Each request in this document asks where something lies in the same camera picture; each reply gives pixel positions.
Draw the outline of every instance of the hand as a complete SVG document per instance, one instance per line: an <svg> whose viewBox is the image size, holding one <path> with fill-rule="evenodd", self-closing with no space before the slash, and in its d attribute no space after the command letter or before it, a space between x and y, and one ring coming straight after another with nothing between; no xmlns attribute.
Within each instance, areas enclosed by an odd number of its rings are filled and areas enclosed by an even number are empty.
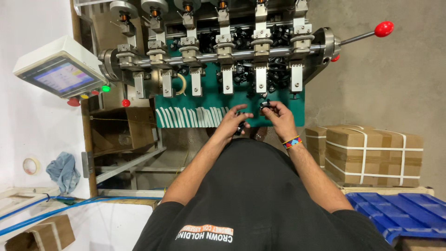
<svg viewBox="0 0 446 251"><path fill-rule="evenodd" d="M222 142L223 144L228 144L234 133L237 131L240 122L246 120L247 118L254 117L252 113L241 113L237 115L237 111L248 107L247 104L236 105L232 107L229 112L223 117L220 125L215 130L214 135L210 138L210 140L216 140L218 142ZM250 128L248 122L244 123L246 128Z"/></svg>
<svg viewBox="0 0 446 251"><path fill-rule="evenodd" d="M264 114L271 120L282 142L298 136L293 113L280 101L270 101L270 104L271 109L265 107L260 114Z"/></svg>

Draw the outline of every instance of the man's left hand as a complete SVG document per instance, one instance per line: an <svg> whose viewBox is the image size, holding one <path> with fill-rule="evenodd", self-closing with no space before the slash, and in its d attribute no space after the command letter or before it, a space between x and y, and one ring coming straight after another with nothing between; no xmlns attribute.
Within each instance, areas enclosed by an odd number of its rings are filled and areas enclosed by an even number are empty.
<svg viewBox="0 0 446 251"><path fill-rule="evenodd" d="M247 107L247 104L232 107L223 117L220 125L217 127L217 130L215 130L215 133L212 135L210 140L214 139L225 145L228 144L234 133L237 131L239 124L247 118L254 117L254 114L252 113L241 113L240 115L237 115L238 110L245 109ZM245 122L244 125L246 128L251 127L248 122Z"/></svg>

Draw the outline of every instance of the red knob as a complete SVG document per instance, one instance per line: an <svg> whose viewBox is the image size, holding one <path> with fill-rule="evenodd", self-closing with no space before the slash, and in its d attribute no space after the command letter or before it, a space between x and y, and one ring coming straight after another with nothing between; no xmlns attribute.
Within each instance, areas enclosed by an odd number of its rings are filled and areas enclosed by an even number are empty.
<svg viewBox="0 0 446 251"><path fill-rule="evenodd" d="M332 59L332 60L330 60L330 61L332 61L332 62L336 62L336 61L338 61L339 60L339 54L336 56L336 58L334 58L334 59Z"/></svg>
<svg viewBox="0 0 446 251"><path fill-rule="evenodd" d="M121 103L122 103L123 107L129 107L130 106L130 100L128 100L128 99L123 99Z"/></svg>
<svg viewBox="0 0 446 251"><path fill-rule="evenodd" d="M70 98L66 103L71 106L80 106L81 105L81 103L79 103L79 99L76 97Z"/></svg>
<svg viewBox="0 0 446 251"><path fill-rule="evenodd" d="M375 28L375 35L379 38L388 36L393 31L393 23L391 21L384 21L378 24Z"/></svg>

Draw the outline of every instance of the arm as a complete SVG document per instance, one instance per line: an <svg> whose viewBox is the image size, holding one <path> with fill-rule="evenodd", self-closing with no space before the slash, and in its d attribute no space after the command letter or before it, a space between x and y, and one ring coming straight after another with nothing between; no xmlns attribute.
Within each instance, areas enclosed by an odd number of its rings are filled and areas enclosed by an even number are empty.
<svg viewBox="0 0 446 251"><path fill-rule="evenodd" d="M271 109L263 108L262 112L271 120L283 142L298 135L293 113L283 103L271 101ZM302 144L294 145L287 151L311 199L330 213L340 209L353 210L342 192L316 164Z"/></svg>
<svg viewBox="0 0 446 251"><path fill-rule="evenodd" d="M246 104L236 105L226 113L214 135L169 186L161 203L176 201L186 205L195 196L204 176L214 165L224 146L231 141L239 123L254 116L252 113L236 115L238 110L246 107ZM244 125L246 128L250 127L247 122Z"/></svg>

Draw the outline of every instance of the blue cloth rag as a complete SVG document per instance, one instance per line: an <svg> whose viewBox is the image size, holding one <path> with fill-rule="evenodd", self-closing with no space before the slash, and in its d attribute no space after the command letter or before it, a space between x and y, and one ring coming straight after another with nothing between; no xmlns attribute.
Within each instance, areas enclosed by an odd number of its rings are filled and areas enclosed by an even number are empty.
<svg viewBox="0 0 446 251"><path fill-rule="evenodd" d="M46 172L57 183L61 193L74 191L81 177L74 167L74 156L66 152L61 152L56 160L51 161Z"/></svg>

